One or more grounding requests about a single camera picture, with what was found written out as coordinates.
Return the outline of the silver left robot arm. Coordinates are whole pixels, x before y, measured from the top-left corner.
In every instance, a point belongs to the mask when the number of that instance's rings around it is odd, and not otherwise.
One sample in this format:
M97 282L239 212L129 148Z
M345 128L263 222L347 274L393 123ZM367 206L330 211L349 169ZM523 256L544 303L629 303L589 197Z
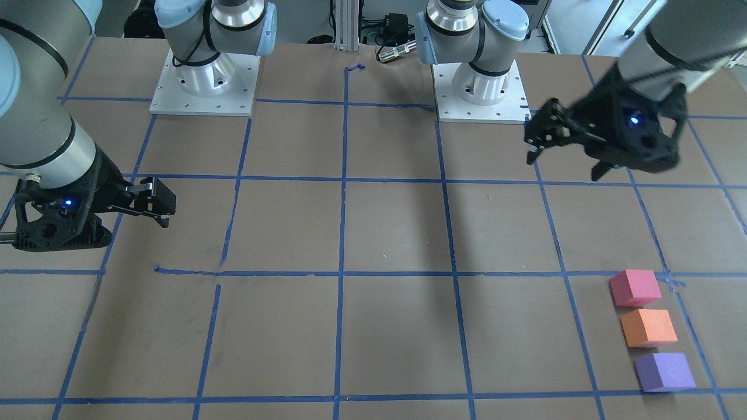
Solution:
M579 144L598 161L592 181L617 167L676 167L686 98L744 53L745 13L744 1L667 1L586 96L569 107L551 98L526 122L526 164L547 148ZM491 106L527 31L528 16L512 1L430 1L414 34L422 63L457 63L457 95Z

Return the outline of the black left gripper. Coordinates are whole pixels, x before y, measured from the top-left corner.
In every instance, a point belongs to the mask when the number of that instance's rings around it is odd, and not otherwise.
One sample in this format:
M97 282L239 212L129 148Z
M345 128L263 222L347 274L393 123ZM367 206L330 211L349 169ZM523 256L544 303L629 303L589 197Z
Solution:
M661 100L649 99L613 64L570 109L552 97L525 123L526 164L533 165L547 148L581 144L598 161L591 169L593 183L619 167L661 173L680 162L686 117L684 83L665 88Z

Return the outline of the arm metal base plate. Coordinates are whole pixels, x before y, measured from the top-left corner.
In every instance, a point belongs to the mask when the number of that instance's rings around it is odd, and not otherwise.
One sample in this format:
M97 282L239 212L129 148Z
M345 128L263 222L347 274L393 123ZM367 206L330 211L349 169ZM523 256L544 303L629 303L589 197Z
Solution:
M261 58L222 53L205 66L173 64L168 51L149 106L152 114L234 116L253 114Z
M518 63L506 74L479 74L468 63L431 66L440 122L523 124L530 106Z

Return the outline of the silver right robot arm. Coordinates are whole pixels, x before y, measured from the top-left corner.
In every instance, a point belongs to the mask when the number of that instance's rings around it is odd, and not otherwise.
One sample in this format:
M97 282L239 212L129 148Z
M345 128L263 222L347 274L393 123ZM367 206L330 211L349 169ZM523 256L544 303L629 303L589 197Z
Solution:
M101 1L2 2L2 167L18 178L16 228L2 234L17 250L96 249L110 243L100 213L146 216L161 227L176 194L155 177L126 181L58 99L83 42L95 32ZM259 58L277 39L269 1L157 1L170 45L150 111L248 116Z

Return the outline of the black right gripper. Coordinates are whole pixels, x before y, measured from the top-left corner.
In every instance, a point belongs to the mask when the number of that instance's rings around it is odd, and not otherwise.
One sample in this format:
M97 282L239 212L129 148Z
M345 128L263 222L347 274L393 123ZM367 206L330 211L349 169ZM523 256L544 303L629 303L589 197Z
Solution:
M107 247L112 240L99 213L146 216L165 229L176 213L177 196L157 177L129 183L97 146L92 167L71 184L44 189L35 181L19 181L14 206L17 250L84 250Z

